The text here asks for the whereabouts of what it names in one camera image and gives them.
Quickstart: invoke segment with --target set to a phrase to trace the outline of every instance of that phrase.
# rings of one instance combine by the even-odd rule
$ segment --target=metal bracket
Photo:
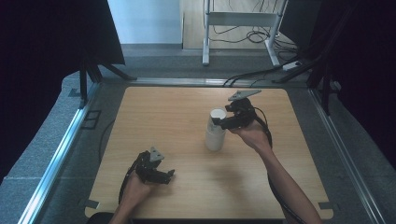
[[[242,100],[244,98],[247,98],[248,96],[254,95],[261,92],[261,90],[255,90],[255,91],[237,91],[234,95],[232,95],[230,98],[228,98],[228,101],[235,101],[235,100]]]
[[[160,161],[163,160],[165,156],[155,147],[152,147],[149,151],[149,161]]]

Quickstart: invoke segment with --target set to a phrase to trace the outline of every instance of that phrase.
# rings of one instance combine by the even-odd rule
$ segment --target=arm
[[[122,195],[121,202],[109,223],[127,224],[128,218],[136,206],[147,198],[151,189],[151,185],[144,184],[139,176],[135,172],[132,172]]]
[[[288,207],[305,223],[321,223],[320,216],[314,205],[277,159],[267,136],[262,131],[262,126],[254,120],[246,128],[230,131],[238,134],[248,146],[255,149],[260,155],[276,191]],[[287,221],[294,223],[294,219],[285,211],[284,213]]]

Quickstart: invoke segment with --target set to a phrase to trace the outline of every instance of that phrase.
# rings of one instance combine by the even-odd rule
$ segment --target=human hand
[[[135,207],[148,197],[153,187],[154,184],[144,184],[136,172],[133,171],[123,191],[120,204],[129,204]]]
[[[154,188],[155,184],[144,184],[133,171],[129,176],[119,206],[110,220],[111,224],[128,223],[134,208],[142,203]]]
[[[230,132],[238,134],[249,147],[252,147],[258,153],[263,150],[271,150],[268,137],[257,120],[253,120],[245,128],[232,129]]]

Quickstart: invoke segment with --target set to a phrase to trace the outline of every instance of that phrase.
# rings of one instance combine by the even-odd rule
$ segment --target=forearm
[[[109,224],[128,224],[129,216],[134,210],[134,206],[127,204],[120,204],[111,218]]]
[[[277,193],[286,205],[305,223],[321,223],[317,210],[279,162],[271,148],[261,147],[256,151],[262,158]]]

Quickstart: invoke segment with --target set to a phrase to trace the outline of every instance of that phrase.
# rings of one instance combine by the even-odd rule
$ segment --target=aluminum rail
[[[89,92],[90,99],[96,93],[98,85],[99,84],[97,83],[92,84]],[[37,188],[35,189],[35,192],[33,193],[32,198],[27,204],[18,222],[19,224],[30,224],[35,222],[35,219],[41,207],[43,206],[47,196],[50,193],[50,189],[52,184],[55,182],[56,175],[62,167],[64,159],[73,143],[73,140],[77,135],[78,129],[81,126],[81,123],[84,120],[84,117],[87,114],[91,103],[92,100],[90,100],[82,109],[78,109],[75,116],[73,117],[69,127],[65,132],[63,139],[61,140],[61,143],[59,144],[58,148],[55,151],[55,154],[49,162],[47,170],[43,174],[40,182],[37,185]]]
[[[346,172],[349,175],[359,197],[361,198],[361,203],[363,204],[367,215],[371,219],[372,223],[386,223],[381,212],[379,211],[373,194],[368,189],[363,177],[361,176],[361,172],[355,165],[355,162],[352,160],[352,157],[350,156],[343,139],[335,128],[335,125],[332,122],[332,118],[330,116],[327,116],[326,112],[322,109],[318,91],[312,89],[308,89],[308,91],[312,96],[318,113],[323,121],[323,124],[325,125],[330,135],[330,138],[334,143],[335,149],[340,156],[341,162],[344,164]]]
[[[107,80],[106,83],[129,83],[132,86],[180,86],[180,87],[222,87],[226,79],[215,78],[167,78],[167,77],[139,77],[135,81]],[[247,80],[239,79],[233,88],[306,88],[303,82],[275,83],[272,80]]]

